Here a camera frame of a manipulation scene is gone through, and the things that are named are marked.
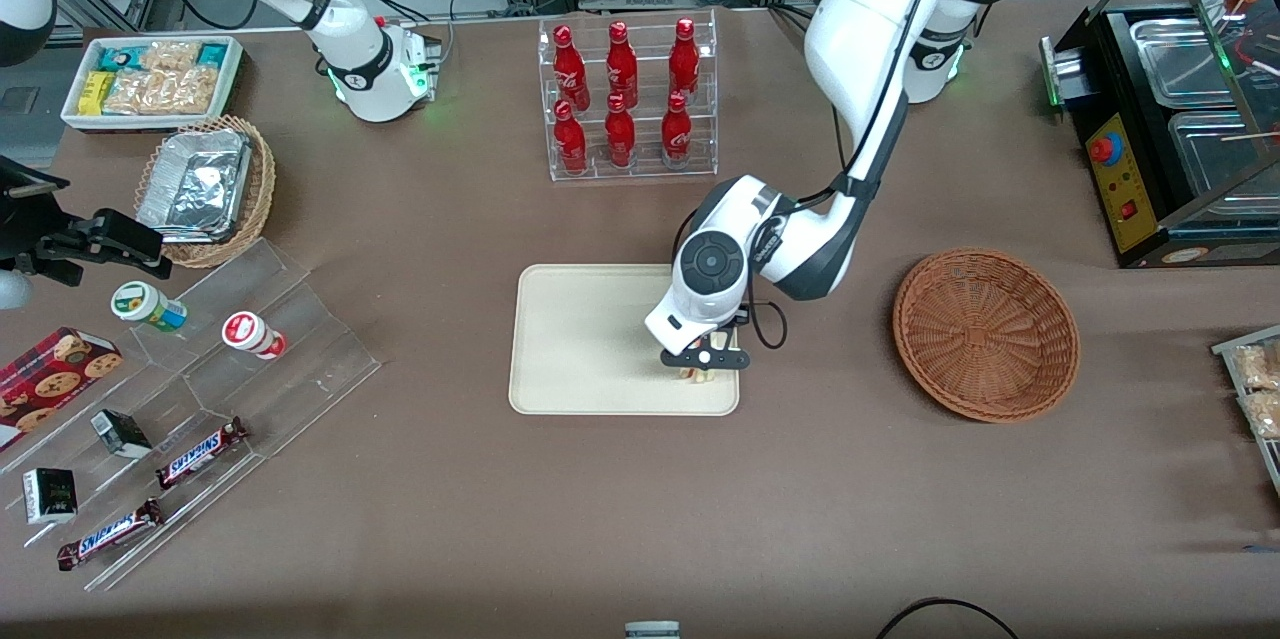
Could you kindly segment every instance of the wicker basket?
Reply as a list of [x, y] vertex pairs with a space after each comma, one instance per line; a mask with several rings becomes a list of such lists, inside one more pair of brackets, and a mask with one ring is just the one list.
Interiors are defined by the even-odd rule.
[[1048, 411], [1080, 366], [1080, 337], [1060, 293], [989, 250], [951, 250], [915, 265], [893, 302], [893, 339], [925, 392], [982, 421]]
[[[253, 156], [250, 159], [248, 184], [244, 188], [244, 197], [241, 201], [239, 225], [236, 234], [220, 245], [165, 245], [164, 256], [174, 264], [191, 269], [211, 269], [239, 256], [241, 252], [256, 241], [266, 225], [266, 216], [271, 211], [271, 192], [275, 190], [275, 159], [271, 156], [271, 147], [262, 141], [262, 134], [247, 120], [236, 117], [219, 117], [214, 120], [202, 120], [200, 124], [183, 127], [178, 133], [214, 132], [218, 129], [234, 129], [246, 134], [253, 142]], [[143, 193], [147, 192], [147, 183], [151, 182], [151, 169], [156, 165], [156, 156], [160, 147], [151, 152], [151, 160], [142, 170], [142, 181], [133, 193], [133, 210], [142, 206]]]

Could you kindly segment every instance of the coca-cola bottle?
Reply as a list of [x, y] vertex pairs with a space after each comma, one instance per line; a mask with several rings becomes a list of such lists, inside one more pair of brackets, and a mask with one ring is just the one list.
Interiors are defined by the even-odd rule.
[[586, 88], [586, 65], [573, 46], [573, 32], [563, 24], [552, 32], [556, 42], [556, 83], [559, 96], [568, 100], [575, 110], [586, 111], [591, 106], [591, 92]]
[[621, 92], [627, 109], [640, 102], [640, 77], [636, 53], [627, 41], [627, 26], [622, 20], [609, 24], [609, 56], [604, 60], [609, 69], [609, 92]]
[[685, 111], [685, 95], [671, 92], [667, 97], [667, 114], [662, 118], [662, 161], [667, 169], [684, 169], [689, 165], [691, 128], [689, 111]]
[[676, 45], [671, 47], [671, 91], [685, 92], [690, 99], [698, 93], [698, 45], [694, 42], [694, 20], [687, 17], [676, 20]]
[[556, 150], [561, 164], [570, 174], [582, 174], [586, 170], [586, 133], [573, 119], [573, 108], [566, 100], [556, 101]]
[[635, 161], [636, 123], [627, 113], [626, 97], [621, 92], [609, 95], [609, 115], [604, 118], [604, 133], [609, 137], [609, 161], [618, 169], [627, 169]]

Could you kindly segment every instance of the table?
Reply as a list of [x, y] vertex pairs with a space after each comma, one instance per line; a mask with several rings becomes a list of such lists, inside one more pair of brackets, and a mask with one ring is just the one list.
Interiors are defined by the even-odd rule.
[[[1114, 269], [1036, 56], [1079, 9], [998, 6], [911, 110], [842, 287], [786, 303], [790, 342], [754, 353], [722, 419], [507, 403], [521, 270], [666, 261], [709, 187], [552, 184], [534, 20], [458, 27], [439, 101], [387, 125], [334, 101], [302, 33], [242, 35], [236, 105], [279, 161], [266, 234], [387, 365], [109, 593], [0, 526], [0, 634], [608, 638], [669, 617], [690, 639], [856, 638], [956, 595], [1023, 636], [1275, 636], [1280, 561], [1239, 549], [1280, 543], [1280, 505], [1208, 347], [1275, 324], [1276, 273]], [[832, 118], [800, 38], [765, 12], [718, 20], [722, 177], [822, 187]], [[155, 143], [68, 132], [63, 205], [129, 206]], [[897, 360], [899, 282], [965, 245], [1037, 266], [1075, 312], [1079, 380], [1041, 419], [963, 420]], [[0, 356], [60, 324], [123, 330], [106, 297], [128, 278], [41, 282]], [[895, 639], [997, 635], [928, 612]]]

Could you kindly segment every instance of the cookie box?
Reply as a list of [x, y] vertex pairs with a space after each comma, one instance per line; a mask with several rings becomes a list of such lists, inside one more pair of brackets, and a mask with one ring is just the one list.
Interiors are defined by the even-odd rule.
[[[165, 38], [166, 41], [172, 38], [172, 41], [201, 42], [204, 45], [224, 45], [227, 47], [221, 68], [218, 72], [218, 85], [214, 88], [214, 97], [209, 102], [209, 111], [205, 114], [161, 114], [146, 117], [81, 114], [78, 108], [81, 93], [83, 93], [84, 83], [92, 70], [99, 68], [104, 53], [120, 50], [120, 47], [146, 45], [147, 42], [156, 41], [156, 38]], [[236, 73], [239, 69], [243, 54], [244, 50], [241, 47], [241, 44], [236, 41], [236, 38], [225, 35], [146, 35], [141, 37], [93, 38], [93, 41], [84, 47], [84, 55], [81, 59], [79, 69], [76, 72], [76, 79], [72, 82], [70, 91], [67, 92], [67, 100], [63, 102], [61, 111], [63, 120], [73, 129], [93, 133], [156, 132], [164, 129], [177, 129], [178, 127], [187, 127], [188, 124], [198, 124], [202, 120], [218, 119], [223, 115], [223, 110], [227, 109], [227, 102], [230, 100], [232, 87], [236, 83]]]
[[123, 361], [114, 343], [63, 327], [0, 369], [0, 452]]

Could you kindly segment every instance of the red button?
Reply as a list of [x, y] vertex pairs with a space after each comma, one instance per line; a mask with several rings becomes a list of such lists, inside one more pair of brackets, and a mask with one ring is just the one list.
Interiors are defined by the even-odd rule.
[[1089, 159], [1097, 161], [1098, 164], [1102, 164], [1102, 161], [1107, 161], [1108, 159], [1111, 159], [1111, 152], [1114, 151], [1115, 151], [1115, 143], [1111, 143], [1111, 140], [1106, 137], [1102, 137], [1101, 140], [1094, 140], [1093, 143], [1089, 143]]

